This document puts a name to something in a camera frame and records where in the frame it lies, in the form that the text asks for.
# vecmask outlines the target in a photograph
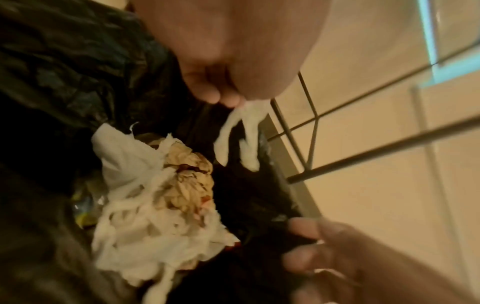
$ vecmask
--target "black trash bag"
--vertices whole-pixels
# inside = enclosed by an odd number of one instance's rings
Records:
[[[174,56],[134,14],[89,0],[0,0],[0,301],[128,303],[138,294],[98,271],[74,221],[75,186],[101,169],[91,136],[103,123],[128,133],[173,133],[215,160],[230,110],[195,100]],[[287,303],[299,279],[281,254],[305,240],[299,216],[260,143],[260,172],[243,168],[239,124],[227,167],[215,164],[214,199],[242,242],[191,271],[168,303]]]

